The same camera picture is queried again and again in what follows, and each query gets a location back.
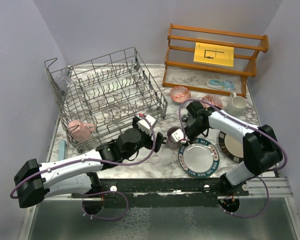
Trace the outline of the clear octagonal glass tumbler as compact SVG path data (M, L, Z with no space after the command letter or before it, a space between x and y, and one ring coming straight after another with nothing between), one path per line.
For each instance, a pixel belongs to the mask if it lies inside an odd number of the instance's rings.
M73 80L66 74L60 73L55 79L54 82L57 84L59 89L64 93L67 93L68 88L73 83Z

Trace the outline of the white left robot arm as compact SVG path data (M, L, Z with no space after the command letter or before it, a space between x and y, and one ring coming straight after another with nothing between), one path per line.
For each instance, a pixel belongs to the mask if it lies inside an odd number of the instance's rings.
M54 162L26 161L14 176L15 187L10 193L21 209L41 203L44 199L63 194L79 194L93 198L101 190L97 172L117 166L129 166L127 160L145 148L157 153L163 135L155 133L157 121L150 115L139 114L132 127L116 139L101 144L84 154Z

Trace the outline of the purple glass mug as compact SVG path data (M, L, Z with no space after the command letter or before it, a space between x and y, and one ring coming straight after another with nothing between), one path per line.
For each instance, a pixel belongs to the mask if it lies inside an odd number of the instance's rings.
M166 145L168 148L172 150L176 150L180 147L180 142L175 140L174 133L177 131L181 131L180 127L173 126L167 131L166 136Z

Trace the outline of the pink mug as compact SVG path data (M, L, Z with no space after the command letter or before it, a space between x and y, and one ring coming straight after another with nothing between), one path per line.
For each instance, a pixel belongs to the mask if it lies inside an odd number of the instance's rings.
M90 140L92 132L96 129L97 127L94 123L84 123L79 120L73 120L67 126L69 135L78 143Z

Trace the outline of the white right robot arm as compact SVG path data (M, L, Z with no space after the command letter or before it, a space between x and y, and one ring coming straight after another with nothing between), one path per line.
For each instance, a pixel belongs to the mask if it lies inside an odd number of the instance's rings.
M217 129L242 145L243 161L219 178L219 190L226 196L236 192L239 184L269 172L271 167L287 159L273 128L267 124L249 124L214 105L205 108L196 99L189 100L186 110L194 122L181 129L184 140L192 142L203 132Z

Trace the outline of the white speckled mug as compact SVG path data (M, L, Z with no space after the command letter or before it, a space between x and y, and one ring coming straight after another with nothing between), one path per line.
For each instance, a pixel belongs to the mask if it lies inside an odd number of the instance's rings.
M244 97L237 95L235 92L230 93L230 99L227 103L227 112L232 116L242 115L247 107L247 101Z

